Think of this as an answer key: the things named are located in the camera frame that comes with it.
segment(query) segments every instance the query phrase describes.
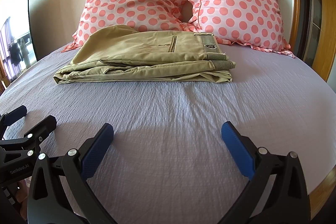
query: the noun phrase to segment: bed sheet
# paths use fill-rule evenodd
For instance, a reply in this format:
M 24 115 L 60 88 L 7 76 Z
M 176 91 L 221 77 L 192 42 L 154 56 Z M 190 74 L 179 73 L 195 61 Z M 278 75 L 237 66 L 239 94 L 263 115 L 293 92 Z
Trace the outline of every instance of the bed sheet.
M 296 151 L 311 192 L 336 163 L 335 93 L 297 58 L 221 49 L 236 61 L 229 84 L 57 85 L 55 71 L 77 51 L 56 50 L 0 97 L 0 113 L 22 104 L 28 109 L 6 137 L 22 137 L 54 115 L 58 126 L 41 147 L 56 156 L 112 124 L 114 141 L 88 183 L 120 224 L 217 223 L 247 183 L 221 139 L 226 121 L 257 147 L 280 155 Z

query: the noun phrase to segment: purple curtain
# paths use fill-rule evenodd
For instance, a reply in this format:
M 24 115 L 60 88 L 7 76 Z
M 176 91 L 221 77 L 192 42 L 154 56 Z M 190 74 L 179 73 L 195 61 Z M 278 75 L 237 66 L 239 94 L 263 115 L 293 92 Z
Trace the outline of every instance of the purple curtain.
M 11 57 L 8 51 L 8 46 L 11 43 L 13 36 L 11 32 L 11 27 L 9 25 L 9 19 L 6 19 L 6 22 L 2 29 L 0 30 L 0 54 L 5 67 L 5 71 L 8 75 L 10 81 L 16 79 L 21 73 L 21 65 L 13 65 L 11 63 Z

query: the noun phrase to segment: folded clothing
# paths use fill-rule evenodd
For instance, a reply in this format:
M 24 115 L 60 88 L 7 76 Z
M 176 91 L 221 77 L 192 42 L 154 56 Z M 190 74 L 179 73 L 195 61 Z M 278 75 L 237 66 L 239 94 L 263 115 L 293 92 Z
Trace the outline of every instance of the folded clothing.
M 103 28 L 87 40 L 69 65 L 54 75 L 58 84 L 104 81 L 231 82 L 233 61 L 211 33 L 138 32 L 126 25 Z

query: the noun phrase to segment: blue gripper pad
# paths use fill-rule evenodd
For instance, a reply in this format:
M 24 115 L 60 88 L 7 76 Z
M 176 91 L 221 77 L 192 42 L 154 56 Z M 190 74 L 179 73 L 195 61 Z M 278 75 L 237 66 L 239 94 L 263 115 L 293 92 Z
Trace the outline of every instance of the blue gripper pad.
M 222 139 L 229 149 L 231 156 L 236 162 L 240 173 L 252 180 L 255 167 L 254 158 L 250 155 L 245 145 L 241 142 L 238 134 L 231 122 L 225 122 L 222 126 Z
M 90 148 L 81 160 L 81 176 L 83 180 L 92 178 L 101 161 L 103 160 L 106 151 L 113 141 L 114 130 L 112 125 L 106 123 L 102 126 L 99 132 L 93 139 Z
M 14 109 L 12 112 L 6 114 L 4 124 L 5 126 L 9 127 L 26 115 L 27 115 L 27 108 L 25 106 L 20 106 L 17 109 Z

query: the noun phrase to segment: bed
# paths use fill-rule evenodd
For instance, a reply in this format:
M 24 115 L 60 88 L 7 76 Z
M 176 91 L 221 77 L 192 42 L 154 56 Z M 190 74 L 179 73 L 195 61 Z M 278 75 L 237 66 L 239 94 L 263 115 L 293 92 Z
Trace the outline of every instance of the bed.
M 237 62 L 229 84 L 57 85 L 55 69 L 76 51 L 56 50 L 1 96 L 0 113 L 21 104 L 29 111 L 6 138 L 51 114 L 58 126 L 42 152 L 56 156 L 112 124 L 114 141 L 88 182 L 118 223 L 217 223 L 247 183 L 221 140 L 226 121 L 257 147 L 296 151 L 310 193 L 336 162 L 335 93 L 298 58 L 220 47 Z

